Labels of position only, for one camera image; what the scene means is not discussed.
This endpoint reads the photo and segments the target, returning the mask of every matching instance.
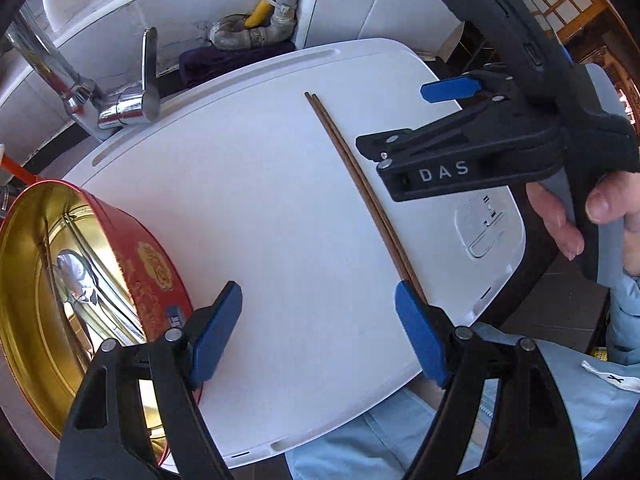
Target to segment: yellow pipe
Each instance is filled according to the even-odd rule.
[[[260,3],[255,6],[252,15],[244,20],[244,28],[260,27],[271,12],[271,7],[271,4],[268,4],[264,0],[260,0]]]

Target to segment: blue label on tin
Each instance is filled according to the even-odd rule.
[[[182,328],[184,326],[184,314],[178,305],[168,306],[166,316],[171,328]]]

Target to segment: human hand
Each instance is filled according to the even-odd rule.
[[[537,182],[527,184],[527,196],[546,230],[569,260],[584,250],[584,238],[566,218],[562,202]],[[593,188],[586,203],[587,216],[594,224],[625,218],[623,265],[631,276],[640,276],[640,173],[617,171]]]

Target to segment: faucet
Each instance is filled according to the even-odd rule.
[[[142,39],[142,80],[108,92],[76,72],[26,4],[15,15],[5,35],[60,96],[69,117],[99,142],[107,140],[125,124],[151,123],[158,118],[158,32],[155,27],[147,29]]]

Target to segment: light blue jacket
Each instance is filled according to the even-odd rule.
[[[520,336],[476,323],[482,338],[514,344]],[[640,394],[619,389],[580,365],[587,361],[606,374],[640,378],[640,288],[638,278],[623,276],[611,290],[607,330],[609,361],[538,341],[556,380],[574,428],[582,476],[602,459],[633,412]],[[487,381],[479,418],[486,425],[494,412],[497,381]],[[435,411],[402,388],[351,422],[286,453],[294,480],[399,480],[411,464]],[[480,462],[482,449],[471,442],[461,472]]]

